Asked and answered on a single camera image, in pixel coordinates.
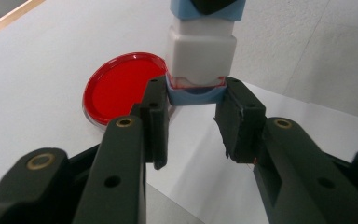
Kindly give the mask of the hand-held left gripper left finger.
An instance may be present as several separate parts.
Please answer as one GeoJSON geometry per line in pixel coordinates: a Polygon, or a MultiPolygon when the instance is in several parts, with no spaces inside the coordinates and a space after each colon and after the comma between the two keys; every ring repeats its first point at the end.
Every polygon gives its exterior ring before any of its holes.
{"type": "Polygon", "coordinates": [[[166,78],[154,77],[142,102],[108,123],[72,224],[145,224],[145,166],[166,165],[168,136],[166,78]]]}

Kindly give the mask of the blue stamp cap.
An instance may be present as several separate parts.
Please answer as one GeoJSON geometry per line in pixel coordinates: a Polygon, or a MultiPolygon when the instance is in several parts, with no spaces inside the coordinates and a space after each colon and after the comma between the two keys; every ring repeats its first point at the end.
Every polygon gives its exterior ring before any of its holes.
{"type": "Polygon", "coordinates": [[[166,77],[169,102],[174,106],[217,104],[223,100],[227,83],[213,87],[175,89],[166,77]]]}

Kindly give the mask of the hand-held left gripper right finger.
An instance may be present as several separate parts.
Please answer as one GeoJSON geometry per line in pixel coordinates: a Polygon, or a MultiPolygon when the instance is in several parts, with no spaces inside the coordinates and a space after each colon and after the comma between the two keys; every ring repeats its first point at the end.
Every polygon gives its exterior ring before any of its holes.
{"type": "Polygon", "coordinates": [[[268,119],[266,107],[232,77],[214,120],[226,156],[255,166],[270,224],[358,224],[358,152],[351,162],[323,152],[296,122],[268,119]]]}

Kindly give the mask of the wooden table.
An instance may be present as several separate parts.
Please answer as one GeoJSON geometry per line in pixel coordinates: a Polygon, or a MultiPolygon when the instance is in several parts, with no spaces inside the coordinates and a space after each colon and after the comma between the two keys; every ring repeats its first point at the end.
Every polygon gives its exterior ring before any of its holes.
{"type": "Polygon", "coordinates": [[[0,31],[8,27],[12,22],[19,19],[21,16],[42,4],[44,1],[45,0],[26,0],[18,7],[9,11],[6,15],[0,18],[0,31]]]}

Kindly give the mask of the white table cover board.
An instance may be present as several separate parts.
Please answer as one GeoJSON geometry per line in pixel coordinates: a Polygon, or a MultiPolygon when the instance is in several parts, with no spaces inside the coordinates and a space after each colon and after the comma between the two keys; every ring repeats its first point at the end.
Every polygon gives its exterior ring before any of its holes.
{"type": "MultiPolygon", "coordinates": [[[[169,0],[45,0],[0,31],[0,179],[41,147],[78,154],[102,131],[82,95],[106,61],[163,55],[169,0]]],[[[358,151],[358,0],[247,0],[231,70],[272,117],[343,160],[358,151]]],[[[227,159],[212,105],[178,108],[169,160],[147,173],[148,224],[268,224],[253,169],[227,159]]]]}

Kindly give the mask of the round red ink dish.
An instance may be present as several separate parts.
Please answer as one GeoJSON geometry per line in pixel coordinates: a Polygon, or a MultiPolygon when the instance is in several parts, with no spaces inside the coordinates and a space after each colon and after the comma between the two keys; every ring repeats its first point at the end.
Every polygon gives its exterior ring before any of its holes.
{"type": "Polygon", "coordinates": [[[86,85],[82,101],[85,114],[103,126],[129,115],[133,105],[142,102],[148,81],[166,71],[164,60],[147,52],[127,53],[108,61],[86,85]]]}

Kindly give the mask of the white and blue stamp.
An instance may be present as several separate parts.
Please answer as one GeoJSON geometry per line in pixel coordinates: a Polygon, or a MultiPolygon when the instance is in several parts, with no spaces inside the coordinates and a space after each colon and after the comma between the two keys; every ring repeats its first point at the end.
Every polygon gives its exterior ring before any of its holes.
{"type": "Polygon", "coordinates": [[[237,39],[234,23],[240,21],[246,0],[212,15],[202,15],[190,0],[171,0],[173,23],[165,62],[175,89],[222,85],[230,74],[237,39]]]}

